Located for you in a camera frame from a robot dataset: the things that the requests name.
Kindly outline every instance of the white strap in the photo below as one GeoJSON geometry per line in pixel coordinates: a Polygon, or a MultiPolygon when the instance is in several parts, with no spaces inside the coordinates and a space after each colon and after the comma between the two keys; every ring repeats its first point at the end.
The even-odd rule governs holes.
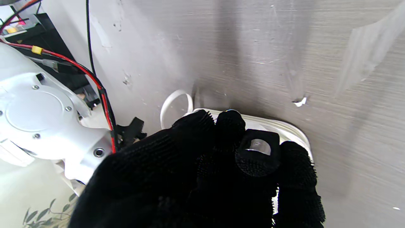
{"type": "Polygon", "coordinates": [[[162,105],[162,109],[160,110],[160,127],[162,129],[165,129],[164,125],[163,125],[163,116],[166,113],[167,109],[169,108],[170,104],[176,99],[178,98],[180,95],[186,95],[187,96],[187,100],[188,100],[188,108],[187,108],[187,113],[192,113],[193,112],[193,100],[191,99],[190,94],[186,93],[184,90],[176,90],[174,91],[172,94],[170,94],[166,100],[164,101],[163,105],[162,105]]]}

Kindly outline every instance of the red and black wire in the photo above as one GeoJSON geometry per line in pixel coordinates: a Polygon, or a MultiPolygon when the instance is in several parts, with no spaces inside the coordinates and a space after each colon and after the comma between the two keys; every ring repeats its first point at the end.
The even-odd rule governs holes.
{"type": "MultiPolygon", "coordinates": [[[[41,2],[41,1],[42,0],[31,0],[31,1],[27,2],[21,9],[19,9],[17,12],[15,12],[11,17],[9,17],[1,25],[0,34],[3,32],[4,28],[11,23],[11,21],[13,20],[13,18],[15,16],[17,16],[22,11],[26,10],[27,8],[33,6],[33,5],[35,5],[35,4],[37,4],[38,2],[41,2]]],[[[103,87],[101,81],[97,78],[96,73],[95,73],[95,69],[94,69],[92,48],[91,48],[91,42],[90,42],[89,0],[86,0],[86,15],[87,15],[87,41],[88,41],[88,45],[89,45],[90,63],[91,63],[91,67],[92,67],[93,71],[87,69],[83,65],[69,59],[66,56],[63,56],[63,55],[55,53],[55,52],[51,52],[49,50],[41,49],[41,52],[39,54],[53,56],[53,57],[56,57],[58,59],[62,59],[64,61],[70,62],[71,64],[73,64],[74,66],[79,68],[81,71],[83,71],[83,73],[88,75],[92,79],[92,81],[96,84],[100,99],[102,100],[102,107],[103,107],[103,110],[104,110],[104,114],[105,114],[105,117],[107,119],[107,123],[109,125],[109,128],[111,130],[112,153],[116,153],[118,151],[118,146],[119,145],[118,145],[118,141],[117,141],[117,138],[118,138],[117,132],[115,131],[116,123],[115,123],[114,113],[113,113],[113,110],[111,108],[111,104],[110,104],[110,101],[108,99],[107,92],[106,92],[105,88],[103,87]]],[[[33,50],[33,47],[35,47],[35,46],[32,46],[32,45],[9,43],[9,42],[6,42],[6,41],[4,41],[2,39],[0,39],[0,42],[5,43],[5,44],[7,44],[9,46],[12,46],[12,47],[29,49],[29,50],[33,50]]]]}

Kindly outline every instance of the circular cover plate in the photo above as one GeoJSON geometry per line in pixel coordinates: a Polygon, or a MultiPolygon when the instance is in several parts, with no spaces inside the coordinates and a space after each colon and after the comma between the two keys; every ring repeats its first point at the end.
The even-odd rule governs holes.
{"type": "Polygon", "coordinates": [[[41,86],[14,97],[6,108],[7,122],[16,130],[40,132],[58,128],[64,122],[66,95],[54,88],[41,86]]]}

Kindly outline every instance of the white robotic arm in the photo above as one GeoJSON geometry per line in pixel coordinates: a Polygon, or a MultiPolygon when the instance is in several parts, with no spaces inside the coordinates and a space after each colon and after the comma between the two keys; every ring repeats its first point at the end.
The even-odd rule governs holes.
{"type": "Polygon", "coordinates": [[[12,47],[0,43],[0,158],[26,166],[64,159],[65,176],[87,183],[111,153],[107,129],[80,124],[85,102],[12,47]]]}

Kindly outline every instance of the black cable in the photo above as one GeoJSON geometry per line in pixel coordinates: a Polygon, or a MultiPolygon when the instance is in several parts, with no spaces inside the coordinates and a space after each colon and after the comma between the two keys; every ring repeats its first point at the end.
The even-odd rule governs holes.
{"type": "Polygon", "coordinates": [[[42,2],[39,2],[38,9],[36,9],[36,13],[35,13],[35,15],[37,15],[37,14],[38,14],[39,9],[41,8],[41,4],[42,4],[42,2]]]}
{"type": "Polygon", "coordinates": [[[89,46],[89,57],[90,57],[90,65],[92,66],[92,72],[96,74],[96,69],[94,68],[93,62],[93,52],[92,52],[92,41],[90,39],[90,9],[89,9],[89,1],[86,0],[86,23],[87,23],[87,44],[89,46]]]}
{"type": "Polygon", "coordinates": [[[108,99],[107,92],[106,92],[105,88],[102,86],[100,80],[97,78],[96,69],[94,68],[92,41],[91,41],[91,37],[90,37],[90,0],[86,0],[86,26],[87,26],[87,45],[88,45],[88,49],[89,49],[90,65],[92,67],[91,72],[93,73],[92,76],[99,82],[99,84],[102,87],[102,89],[99,90],[98,93],[99,93],[100,99],[101,99],[102,94],[104,94],[104,96],[105,96],[107,107],[104,107],[104,104],[102,104],[102,105],[103,105],[103,108],[108,109],[108,112],[110,114],[109,118],[110,118],[111,125],[112,125],[112,129],[111,129],[112,130],[112,137],[114,138],[115,151],[118,152],[118,149],[119,149],[118,135],[117,135],[117,132],[115,131],[115,129],[117,128],[117,124],[115,122],[114,112],[113,112],[113,109],[111,107],[110,100],[108,99]]]}

